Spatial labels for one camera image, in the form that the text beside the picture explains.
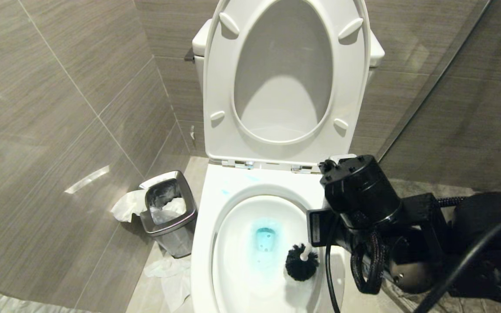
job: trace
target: toilet seat hinge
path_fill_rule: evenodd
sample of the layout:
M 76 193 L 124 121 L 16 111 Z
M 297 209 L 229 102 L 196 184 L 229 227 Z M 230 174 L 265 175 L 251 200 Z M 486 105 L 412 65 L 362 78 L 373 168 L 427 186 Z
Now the toilet seat hinge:
M 221 165 L 230 168 L 253 169 L 254 161 L 221 160 Z
M 312 166 L 299 166 L 294 164 L 291 166 L 291 172 L 300 174 L 310 174 L 312 173 Z

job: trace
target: blue water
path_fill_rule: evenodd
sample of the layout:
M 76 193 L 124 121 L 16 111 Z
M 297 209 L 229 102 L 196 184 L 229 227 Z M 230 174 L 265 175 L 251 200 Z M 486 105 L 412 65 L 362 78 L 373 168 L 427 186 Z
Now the blue water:
M 248 234 L 251 238 L 247 248 L 249 265 L 264 278 L 274 275 L 280 269 L 282 229 L 272 218 L 256 220 Z

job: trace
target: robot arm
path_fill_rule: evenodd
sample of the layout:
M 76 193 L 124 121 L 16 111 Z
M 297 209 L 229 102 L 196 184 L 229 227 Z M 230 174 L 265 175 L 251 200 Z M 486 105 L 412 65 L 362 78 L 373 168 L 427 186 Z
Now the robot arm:
M 326 160 L 319 167 L 330 207 L 308 212 L 310 243 L 348 250 L 362 293 L 378 293 L 381 277 L 406 293 L 438 286 L 477 240 L 501 222 L 501 193 L 400 198 L 371 155 L 337 164 Z M 452 223 L 442 214 L 444 206 L 456 206 Z M 501 231 L 485 245 L 477 262 L 461 271 L 448 289 L 452 296 L 501 302 Z

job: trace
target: toilet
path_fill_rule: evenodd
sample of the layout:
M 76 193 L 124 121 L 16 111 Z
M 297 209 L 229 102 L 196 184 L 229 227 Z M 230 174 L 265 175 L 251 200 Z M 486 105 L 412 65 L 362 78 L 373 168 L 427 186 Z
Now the toilet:
M 284 264 L 308 242 L 306 211 L 323 207 L 317 164 L 348 155 L 384 57 L 364 0 L 220 0 L 193 52 L 210 158 L 191 257 L 194 311 L 331 311 L 324 249 L 307 281 Z M 334 280 L 341 295 L 343 276 Z

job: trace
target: toilet brush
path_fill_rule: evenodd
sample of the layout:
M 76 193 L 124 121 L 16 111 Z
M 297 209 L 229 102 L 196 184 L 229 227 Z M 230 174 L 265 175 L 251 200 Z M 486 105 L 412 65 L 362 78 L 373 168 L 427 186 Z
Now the toilet brush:
M 289 276 L 296 281 L 306 281 L 311 278 L 318 267 L 318 254 L 312 252 L 310 244 L 294 245 L 286 259 L 286 269 Z

